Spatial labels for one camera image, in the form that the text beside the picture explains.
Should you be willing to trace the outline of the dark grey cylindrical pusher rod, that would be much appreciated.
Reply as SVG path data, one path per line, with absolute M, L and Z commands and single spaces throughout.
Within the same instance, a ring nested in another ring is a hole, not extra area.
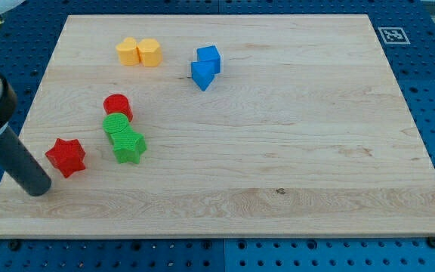
M 51 178 L 9 125 L 0 128 L 0 166 L 30 196 L 41 196 L 51 188 Z

